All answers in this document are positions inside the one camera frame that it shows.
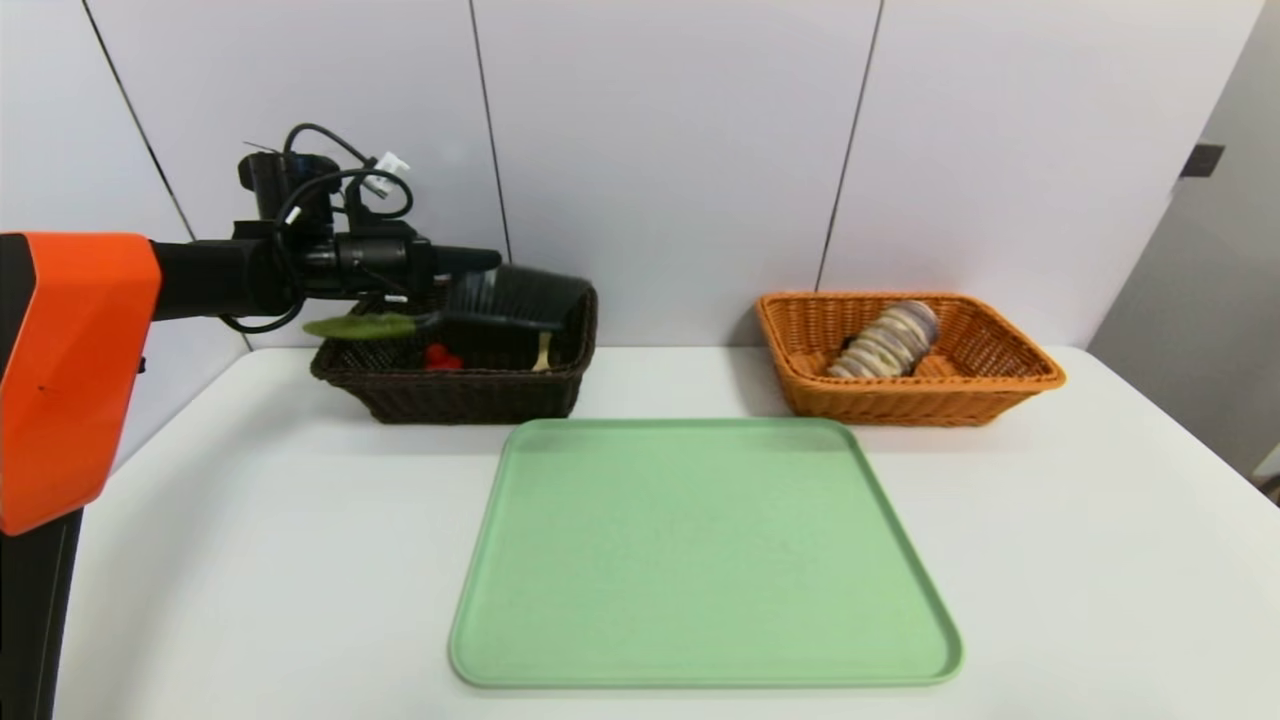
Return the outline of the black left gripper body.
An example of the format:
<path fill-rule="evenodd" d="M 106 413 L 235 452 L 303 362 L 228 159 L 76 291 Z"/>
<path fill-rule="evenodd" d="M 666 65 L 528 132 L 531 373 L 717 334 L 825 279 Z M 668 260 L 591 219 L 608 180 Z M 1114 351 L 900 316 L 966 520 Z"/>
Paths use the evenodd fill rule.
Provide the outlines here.
<path fill-rule="evenodd" d="M 435 251 L 415 231 L 339 233 L 335 272 L 344 293 L 417 293 L 434 283 Z"/>

